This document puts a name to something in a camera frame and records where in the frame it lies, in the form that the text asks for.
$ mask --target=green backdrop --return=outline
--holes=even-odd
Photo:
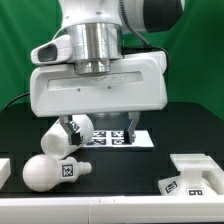
[[[35,68],[30,52],[51,40],[60,27],[61,12],[58,0],[0,0],[0,17],[3,107],[29,91]],[[169,101],[200,103],[224,120],[224,1],[186,0],[185,13],[175,27],[145,37],[170,53]],[[140,45],[131,35],[124,39],[127,46]]]

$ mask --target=black and white pattern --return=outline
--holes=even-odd
[[[202,196],[204,195],[203,189],[188,189],[188,195],[190,196]]]
[[[62,176],[73,177],[73,165],[62,165]]]
[[[84,147],[154,147],[148,131],[135,131],[133,144],[125,144],[123,131],[94,131],[92,140]]]
[[[71,125],[72,125],[74,131],[75,132],[78,132],[78,130],[80,129],[80,127],[74,121],[71,122]]]
[[[174,191],[176,188],[178,187],[177,182],[174,181],[171,184],[169,184],[165,189],[166,189],[166,193],[170,194],[172,191]]]

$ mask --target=white ball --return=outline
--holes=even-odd
[[[23,180],[34,191],[48,191],[59,183],[58,167],[57,160],[50,156],[34,156],[23,168]]]

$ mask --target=white plastic object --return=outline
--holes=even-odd
[[[78,163],[72,157],[59,161],[51,156],[38,155],[25,164],[23,180],[30,189],[44,192],[62,182],[74,183],[80,175],[91,170],[90,163]]]
[[[11,167],[9,159],[0,159],[0,189],[11,175]]]
[[[145,23],[144,23],[144,0],[126,0],[124,1],[125,11],[128,17],[128,21],[131,24],[132,28],[138,32],[145,32]],[[130,33],[130,30],[126,27],[122,16],[121,21],[123,24],[122,31],[123,33]]]
[[[160,180],[162,195],[202,196],[217,195],[210,183],[203,178],[204,171],[215,171],[219,166],[204,154],[171,154],[171,160],[180,171],[180,176]]]
[[[57,197],[0,199],[7,224],[138,224],[224,221],[218,197]]]
[[[117,0],[59,0],[62,9],[62,25],[86,23],[112,23],[121,25]]]
[[[72,119],[76,127],[79,128],[77,133],[80,133],[82,138],[80,145],[69,144],[68,135],[57,120],[41,139],[41,147],[45,154],[56,159],[63,159],[92,139],[94,128],[89,117],[87,115],[73,115]]]
[[[49,45],[55,45],[57,47],[57,59],[55,61],[46,61],[41,62],[38,58],[38,52]],[[72,46],[71,46],[71,37],[66,34],[63,35],[51,42],[48,42],[31,52],[31,60],[36,65],[48,65],[48,64],[59,64],[62,62],[69,61],[72,57]]]
[[[220,167],[203,172],[203,177],[208,180],[217,194],[224,195],[224,172]]]
[[[31,76],[31,107],[38,117],[160,110],[167,104],[164,52],[125,56],[111,72],[79,76],[71,64],[40,67]]]

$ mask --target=white block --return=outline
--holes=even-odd
[[[0,159],[0,189],[5,184],[11,174],[10,160]]]
[[[223,192],[221,191],[222,182],[217,181],[220,179],[218,176],[224,176],[223,171],[220,172],[220,167],[210,156],[205,154],[171,154],[170,157],[177,170],[180,171],[180,176],[158,182],[162,195],[212,196]]]

